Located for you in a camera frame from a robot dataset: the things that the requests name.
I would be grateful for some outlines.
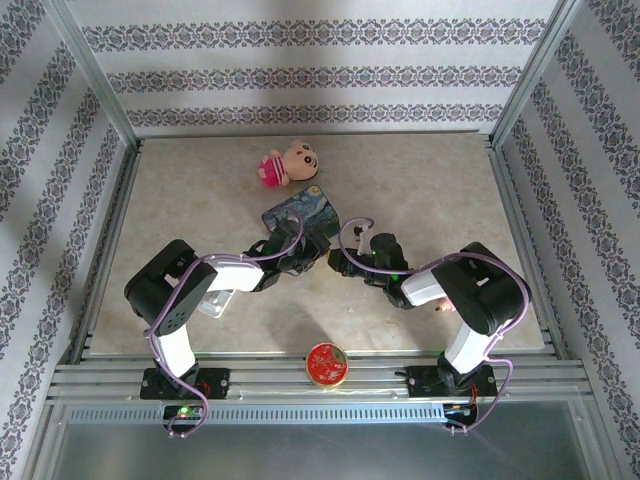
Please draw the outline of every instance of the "black bracket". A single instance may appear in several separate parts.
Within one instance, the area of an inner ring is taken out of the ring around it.
[[[209,400],[224,400],[229,391],[229,374],[227,368],[200,368],[194,386]],[[147,368],[142,376],[140,387],[142,400],[198,400],[194,394],[187,392],[179,395],[167,377],[157,368]]]
[[[498,394],[496,378],[490,365],[483,365],[473,376],[468,389],[452,394],[440,380],[437,365],[420,365],[405,367],[409,398],[425,397],[471,397],[471,385],[478,388],[478,396],[495,397]]]

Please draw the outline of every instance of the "wire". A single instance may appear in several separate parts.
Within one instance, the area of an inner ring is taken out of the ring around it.
[[[500,328],[498,328],[498,330],[494,334],[492,340],[487,345],[487,348],[485,348],[484,352],[482,353],[482,356],[484,357],[484,359],[488,363],[505,363],[509,367],[509,372],[507,373],[507,377],[505,378],[502,386],[500,387],[500,390],[498,390],[497,395],[494,397],[493,401],[491,402],[491,405],[489,405],[489,408],[484,413],[484,415],[481,418],[478,418],[473,425],[466,426],[466,425],[463,425],[460,422],[456,422],[455,420],[448,420],[449,423],[457,425],[458,427],[460,427],[460,429],[466,435],[467,432],[470,432],[474,428],[478,427],[491,414],[491,412],[495,408],[496,404],[500,400],[500,397],[502,397],[502,394],[504,393],[505,388],[509,384],[509,381],[511,380],[511,376],[513,375],[513,363],[511,362],[511,360],[509,360],[507,358],[490,358],[489,357],[489,352],[493,349],[493,347],[495,347],[495,345],[500,340],[502,340],[502,338],[504,337],[504,334],[509,332],[509,331],[511,331],[511,330],[513,330],[516,326],[518,326],[518,324],[522,321],[522,319],[527,314],[527,311],[529,309],[529,291],[527,290],[527,286],[524,283],[524,280],[522,280],[522,278],[520,278],[520,275],[518,275],[507,264],[505,264],[505,263],[501,262],[500,260],[497,260],[497,259],[495,259],[493,257],[489,257],[487,255],[482,255],[480,253],[472,253],[472,252],[450,253],[448,255],[445,255],[442,258],[439,258],[437,260],[434,260],[433,262],[430,262],[430,263],[427,263],[426,265],[423,265],[422,267],[418,268],[417,270],[383,270],[383,269],[380,269],[380,268],[369,267],[369,266],[367,266],[367,265],[365,265],[363,263],[358,262],[355,258],[353,258],[353,256],[347,251],[347,249],[345,248],[344,244],[342,243],[342,236],[344,234],[344,231],[348,227],[353,225],[354,223],[362,222],[362,221],[367,222],[369,224],[369,228],[373,227],[373,225],[375,224],[373,219],[369,218],[369,217],[354,217],[354,218],[351,218],[351,219],[347,220],[345,222],[345,224],[342,226],[342,228],[340,229],[340,232],[338,233],[338,245],[340,245],[340,250],[342,251],[342,254],[351,263],[353,263],[354,265],[356,265],[357,267],[359,267],[359,268],[361,268],[363,270],[366,270],[366,271],[371,272],[371,273],[379,273],[379,274],[387,274],[387,275],[412,275],[414,273],[419,273],[419,272],[424,272],[425,270],[430,270],[430,269],[440,265],[441,263],[444,263],[444,262],[446,262],[448,260],[452,260],[454,258],[461,258],[461,257],[463,257],[463,258],[473,258],[473,259],[476,259],[476,260],[480,260],[480,261],[486,262],[486,263],[488,263],[490,265],[493,265],[494,267],[497,267],[497,268],[501,269],[502,271],[504,271],[507,275],[509,275],[516,282],[516,285],[518,285],[518,288],[520,289],[520,293],[522,294],[522,303],[523,303],[522,310],[515,317],[515,319],[513,321],[508,322],[507,324],[505,324],[505,325],[501,326]],[[454,434],[454,432],[455,432],[454,427],[451,427],[451,432],[452,432],[452,434]]]
[[[300,215],[298,215],[297,212],[295,212],[293,210],[291,210],[291,212],[293,213],[293,216],[296,218],[296,221],[300,225],[300,228],[298,230],[298,234],[292,240],[291,244],[289,246],[287,246],[287,248],[285,248],[284,250],[281,250],[280,252],[274,253],[272,255],[265,255],[265,256],[262,256],[262,257],[247,257],[246,255],[231,255],[231,254],[227,254],[227,253],[221,253],[221,254],[204,255],[202,257],[197,258],[191,265],[189,265],[187,270],[184,272],[184,274],[180,278],[180,281],[178,282],[178,284],[173,289],[173,292],[171,292],[171,295],[169,296],[169,299],[167,300],[167,303],[165,303],[164,307],[162,308],[162,310],[158,314],[158,317],[155,319],[155,321],[153,322],[151,327],[149,329],[145,330],[145,332],[144,332],[144,336],[147,339],[147,343],[149,344],[149,348],[151,349],[151,352],[153,353],[153,357],[155,358],[155,361],[156,361],[158,367],[161,368],[162,370],[164,370],[164,372],[167,373],[167,375],[174,382],[176,382],[182,388],[185,388],[186,390],[188,390],[189,392],[194,394],[196,397],[198,397],[202,401],[202,407],[203,407],[202,417],[200,418],[198,423],[193,426],[193,428],[187,430],[186,432],[180,433],[180,437],[181,438],[188,437],[189,435],[191,435],[191,434],[195,433],[197,430],[199,430],[202,427],[202,425],[204,425],[204,423],[207,421],[207,418],[209,417],[209,401],[207,400],[207,397],[200,390],[198,390],[195,387],[192,387],[191,385],[189,385],[188,383],[183,381],[181,378],[179,378],[176,375],[174,375],[173,372],[171,372],[171,370],[169,370],[169,367],[167,366],[167,364],[162,359],[162,356],[160,355],[160,350],[158,349],[158,345],[156,344],[156,340],[158,338],[157,335],[156,335],[156,331],[158,330],[158,328],[160,327],[160,325],[162,324],[164,319],[167,317],[167,314],[169,313],[169,311],[171,310],[171,307],[175,303],[176,298],[178,298],[178,295],[180,294],[180,291],[182,290],[184,285],[187,283],[187,280],[189,279],[191,274],[194,272],[196,267],[198,265],[200,265],[201,263],[209,262],[209,261],[213,260],[214,258],[216,258],[216,259],[233,260],[233,261],[240,261],[240,262],[246,262],[246,263],[254,264],[255,262],[264,262],[264,261],[267,261],[267,260],[273,260],[275,258],[283,257],[283,256],[287,255],[289,252],[291,252],[296,247],[296,245],[298,244],[298,242],[302,238],[302,234],[304,233],[304,224],[302,222],[302,218],[300,218]],[[172,419],[169,422],[169,424],[167,425],[167,430],[169,431],[169,436],[170,437],[173,437],[175,435],[175,432],[171,428],[171,426],[173,425],[173,420],[175,420],[175,419]]]

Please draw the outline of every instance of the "plush toy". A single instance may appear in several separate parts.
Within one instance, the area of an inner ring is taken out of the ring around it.
[[[271,150],[258,167],[258,174],[267,187],[287,185],[290,180],[308,180],[318,173],[318,156],[302,140],[296,140],[282,155]]]

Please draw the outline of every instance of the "marble tabletop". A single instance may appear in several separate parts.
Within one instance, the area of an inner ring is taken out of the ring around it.
[[[521,271],[482,138],[476,134],[305,137],[318,175],[263,187],[260,159],[294,137],[153,139],[144,144],[90,348],[92,355],[147,354],[147,324],[124,298],[127,281],[168,242],[198,254],[240,253],[267,238],[263,211],[319,185],[341,221],[356,215],[391,232],[417,267],[478,240]],[[262,293],[238,292],[225,314],[196,312],[187,324],[196,352],[306,353],[333,341],[348,352],[439,352],[461,323],[432,305],[392,307],[378,289],[342,278],[324,259]],[[535,315],[496,351],[543,348]]]

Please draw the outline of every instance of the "tin lid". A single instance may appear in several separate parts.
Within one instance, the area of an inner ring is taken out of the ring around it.
[[[335,387],[347,377],[347,354],[333,343],[321,343],[309,352],[307,373],[317,385]]]

